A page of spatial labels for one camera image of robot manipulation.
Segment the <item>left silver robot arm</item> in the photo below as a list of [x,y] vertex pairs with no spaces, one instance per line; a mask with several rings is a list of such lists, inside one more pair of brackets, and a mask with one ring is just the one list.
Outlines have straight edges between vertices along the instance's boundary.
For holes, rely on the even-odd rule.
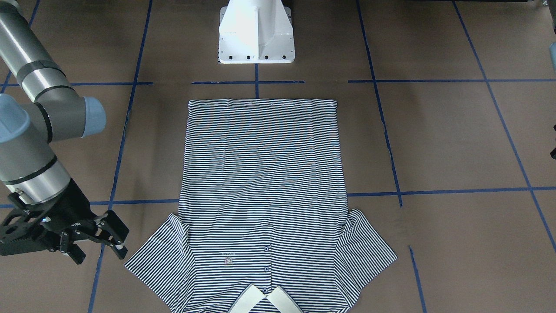
[[1,2],[1,59],[30,103],[1,94],[1,184],[14,208],[1,222],[1,255],[61,252],[77,265],[82,240],[111,247],[125,258],[128,227],[115,212],[97,215],[50,147],[106,126],[103,105],[80,97],[36,37],[16,0]]

